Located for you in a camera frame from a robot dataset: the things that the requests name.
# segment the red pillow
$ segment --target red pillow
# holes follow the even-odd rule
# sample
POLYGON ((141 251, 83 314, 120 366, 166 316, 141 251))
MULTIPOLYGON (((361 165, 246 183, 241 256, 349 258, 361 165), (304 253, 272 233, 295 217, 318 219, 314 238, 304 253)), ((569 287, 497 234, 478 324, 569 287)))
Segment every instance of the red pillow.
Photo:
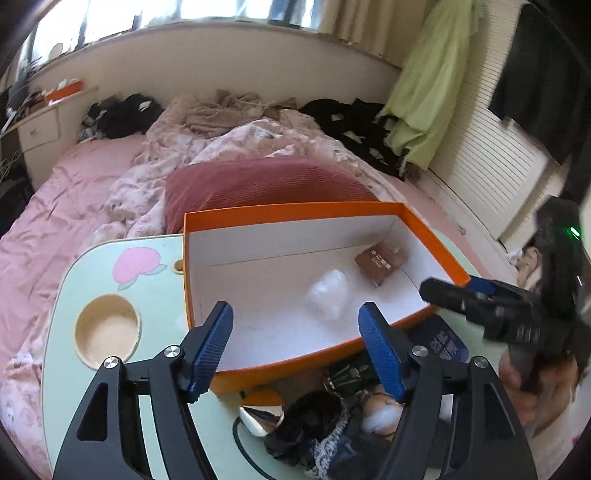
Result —
POLYGON ((343 167, 324 160, 265 157, 197 163, 166 179, 166 232, 182 232, 186 212, 356 200, 378 199, 343 167))

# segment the hanging clothes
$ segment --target hanging clothes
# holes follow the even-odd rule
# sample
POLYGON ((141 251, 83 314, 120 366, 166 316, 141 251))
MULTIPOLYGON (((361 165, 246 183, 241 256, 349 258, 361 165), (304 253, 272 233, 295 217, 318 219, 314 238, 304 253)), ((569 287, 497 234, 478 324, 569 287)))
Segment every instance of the hanging clothes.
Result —
POLYGON ((558 163, 572 155, 561 198, 580 204, 591 182, 591 80, 533 5, 521 9, 489 110, 514 120, 558 163))
POLYGON ((480 12, 478 0, 440 0, 379 113, 399 119, 387 122, 386 144, 423 170, 452 120, 480 12))

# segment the metal screw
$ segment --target metal screw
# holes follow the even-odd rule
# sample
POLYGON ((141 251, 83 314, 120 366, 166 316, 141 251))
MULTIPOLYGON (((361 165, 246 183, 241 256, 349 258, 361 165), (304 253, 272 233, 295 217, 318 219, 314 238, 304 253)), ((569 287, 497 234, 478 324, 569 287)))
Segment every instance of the metal screw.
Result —
POLYGON ((115 356, 110 356, 108 359, 106 359, 103 363, 103 365, 105 366, 105 368, 114 368, 117 366, 117 364, 119 363, 119 359, 115 356))
POLYGON ((171 345, 164 349, 164 355, 168 358, 174 358, 178 356, 181 352, 181 349, 178 345, 171 345))
POLYGON ((478 368, 486 368, 488 367, 488 360, 483 356, 476 356, 474 357, 474 365, 478 368))
POLYGON ((413 347, 414 356, 427 356, 428 354, 429 350, 427 350, 423 345, 415 345, 413 347))

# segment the green garment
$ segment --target green garment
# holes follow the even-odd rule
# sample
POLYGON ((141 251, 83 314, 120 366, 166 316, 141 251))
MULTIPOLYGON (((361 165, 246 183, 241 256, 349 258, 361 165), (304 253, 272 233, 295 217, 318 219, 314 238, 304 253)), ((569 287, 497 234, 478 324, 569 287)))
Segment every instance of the green garment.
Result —
POLYGON ((387 122, 384 139, 396 155, 427 170, 452 120, 466 73, 478 0, 439 0, 405 61, 388 103, 379 116, 387 122))

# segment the black cable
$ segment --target black cable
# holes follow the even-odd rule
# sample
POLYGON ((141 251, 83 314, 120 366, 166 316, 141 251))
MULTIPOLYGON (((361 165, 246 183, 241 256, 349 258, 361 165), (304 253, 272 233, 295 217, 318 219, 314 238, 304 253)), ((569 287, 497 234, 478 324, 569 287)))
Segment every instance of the black cable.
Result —
POLYGON ((259 467, 255 463, 255 461, 251 458, 251 456, 248 455, 245 448, 242 446, 242 442, 240 441, 240 437, 238 436, 238 425, 240 425, 240 424, 241 424, 240 417, 238 417, 236 420, 234 420, 234 425, 232 425, 232 435, 234 435, 234 441, 236 442, 236 446, 238 447, 238 450, 240 450, 240 453, 245 458, 245 460, 248 463, 250 463, 251 467, 253 467, 260 475, 265 477, 267 480, 277 480, 276 478, 272 477, 267 472, 265 472, 261 467, 259 467))

